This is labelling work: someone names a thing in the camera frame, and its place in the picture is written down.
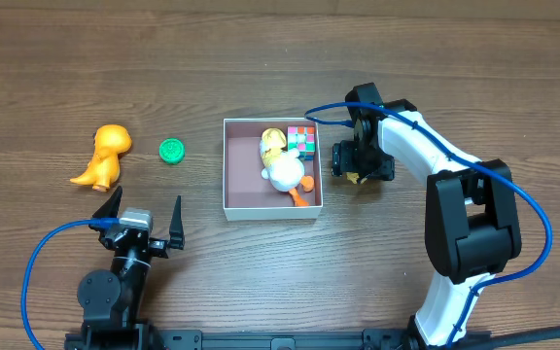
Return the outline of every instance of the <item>white plush toy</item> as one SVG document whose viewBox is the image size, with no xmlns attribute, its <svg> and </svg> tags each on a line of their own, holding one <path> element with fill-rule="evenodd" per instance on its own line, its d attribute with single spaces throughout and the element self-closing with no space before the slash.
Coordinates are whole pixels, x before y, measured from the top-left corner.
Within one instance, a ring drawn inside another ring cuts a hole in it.
<svg viewBox="0 0 560 350">
<path fill-rule="evenodd" d="M 304 176 L 303 164 L 298 159 L 299 151 L 283 151 L 286 146 L 287 138 L 282 130 L 270 128 L 264 131 L 261 137 L 264 169 L 261 175 L 276 190 L 289 193 L 296 206 L 308 206 L 308 202 L 299 196 L 297 186 L 301 184 L 304 191 L 311 192 L 315 181 L 312 176 Z"/>
</svg>

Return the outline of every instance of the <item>orange toy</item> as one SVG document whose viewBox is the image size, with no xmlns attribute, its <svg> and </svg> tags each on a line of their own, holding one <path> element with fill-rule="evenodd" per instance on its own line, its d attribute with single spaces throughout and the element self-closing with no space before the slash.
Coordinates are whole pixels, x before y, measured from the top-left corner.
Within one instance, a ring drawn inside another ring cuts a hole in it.
<svg viewBox="0 0 560 350">
<path fill-rule="evenodd" d="M 94 190 L 106 192 L 121 174 L 118 154 L 128 151 L 131 143 L 131 137 L 124 127 L 99 127 L 94 135 L 94 156 L 87 164 L 86 172 L 70 181 L 79 185 L 92 185 Z"/>
</svg>

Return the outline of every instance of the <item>toy duck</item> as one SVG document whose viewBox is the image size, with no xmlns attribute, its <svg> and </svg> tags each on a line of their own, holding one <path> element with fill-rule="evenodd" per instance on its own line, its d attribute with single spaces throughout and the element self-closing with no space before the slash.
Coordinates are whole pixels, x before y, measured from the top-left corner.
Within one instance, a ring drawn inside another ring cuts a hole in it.
<svg viewBox="0 0 560 350">
<path fill-rule="evenodd" d="M 261 175 L 276 190 L 289 193 L 295 206 L 308 206 L 308 202 L 299 196 L 297 186 L 301 184 L 304 191 L 311 192 L 315 187 L 315 180 L 312 176 L 304 176 L 303 164 L 298 159 L 299 151 L 283 151 L 286 146 L 287 138 L 282 130 L 270 128 L 264 131 L 261 137 L 264 169 Z"/>
<path fill-rule="evenodd" d="M 131 137 L 120 125 L 103 125 L 94 135 L 94 156 L 87 170 L 80 177 L 70 179 L 79 185 L 92 185 L 97 191 L 106 192 L 121 174 L 118 154 L 131 148 Z"/>
</svg>

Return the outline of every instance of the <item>green round object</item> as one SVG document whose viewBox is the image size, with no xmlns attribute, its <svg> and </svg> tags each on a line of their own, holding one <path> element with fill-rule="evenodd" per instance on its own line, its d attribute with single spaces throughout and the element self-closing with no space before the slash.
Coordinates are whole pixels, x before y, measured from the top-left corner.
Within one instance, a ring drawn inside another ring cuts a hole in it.
<svg viewBox="0 0 560 350">
<path fill-rule="evenodd" d="M 185 156 L 185 146 L 179 139 L 165 139 L 159 146 L 159 156 L 168 164 L 178 164 Z"/>
</svg>

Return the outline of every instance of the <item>colorful cube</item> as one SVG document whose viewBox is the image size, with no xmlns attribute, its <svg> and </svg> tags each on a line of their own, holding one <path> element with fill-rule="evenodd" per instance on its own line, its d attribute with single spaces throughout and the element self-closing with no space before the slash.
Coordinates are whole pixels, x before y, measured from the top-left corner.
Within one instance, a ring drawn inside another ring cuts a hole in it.
<svg viewBox="0 0 560 350">
<path fill-rule="evenodd" d="M 289 150 L 298 149 L 299 159 L 312 160 L 315 157 L 315 127 L 289 126 L 287 143 Z"/>
</svg>

